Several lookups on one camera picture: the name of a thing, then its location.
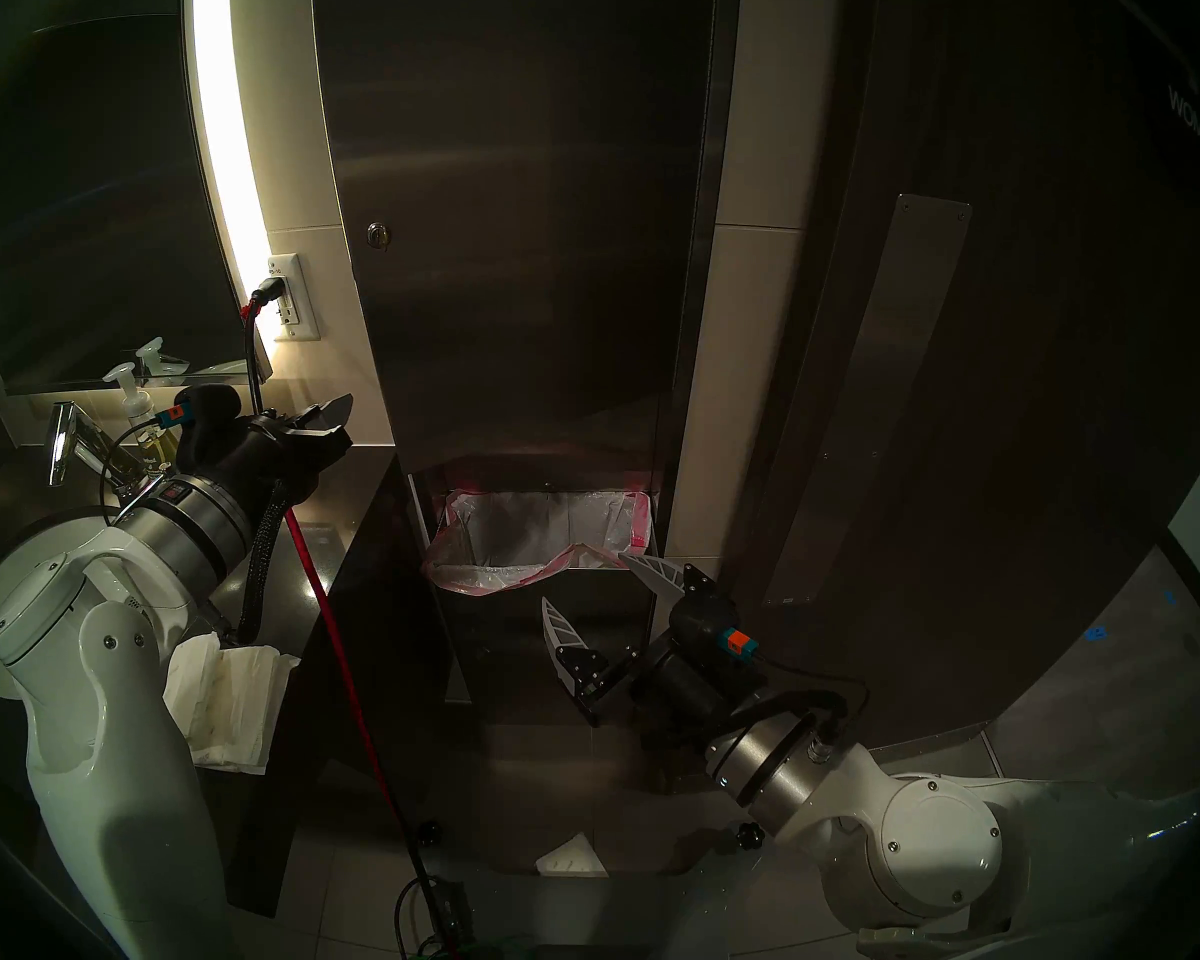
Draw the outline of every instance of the electrical outlet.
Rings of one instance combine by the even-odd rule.
[[[277,341],[318,341],[319,328],[311,310],[311,295],[302,277],[302,262],[295,253],[274,253],[266,258],[266,270],[284,280],[284,294],[277,298],[280,334]]]

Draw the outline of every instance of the keyhole lock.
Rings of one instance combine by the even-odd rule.
[[[391,246],[391,230],[384,222],[370,222],[365,238],[374,251],[385,251]]]

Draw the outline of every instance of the tile floor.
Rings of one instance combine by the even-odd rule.
[[[1200,613],[1158,552],[1096,626],[1104,632],[1079,638],[986,727],[989,743],[976,734],[883,766],[989,778],[994,750],[1003,773],[1019,778],[1105,781],[1138,796],[1198,784]],[[670,876],[695,866],[721,828],[744,816],[722,792],[648,793],[632,763],[622,731],[488,731],[474,749],[456,751],[427,810],[444,821],[446,847],[504,874],[530,874],[540,854],[584,832],[614,880],[677,881]],[[234,914],[241,950],[282,960],[396,956],[391,910],[410,876],[398,846],[329,827],[300,830],[275,919]],[[743,862],[722,917],[730,954],[857,956],[856,936],[830,914],[818,878],[808,859],[773,845]],[[428,934],[421,902],[407,900],[407,947]]]

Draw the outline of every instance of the mirror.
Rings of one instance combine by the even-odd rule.
[[[182,10],[182,0],[0,0],[10,394],[109,386],[102,376],[155,336],[163,356],[186,362],[166,365],[179,382],[241,358]]]

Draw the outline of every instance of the pump bottle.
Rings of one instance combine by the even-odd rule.
[[[119,382],[124,389],[124,414],[130,426],[152,418],[150,392],[138,388],[133,377],[134,362],[118,364],[102,377],[103,382]],[[160,474],[173,467],[178,452],[178,442],[168,430],[162,430],[155,422],[138,430],[134,434],[138,442],[138,455],[149,474]]]

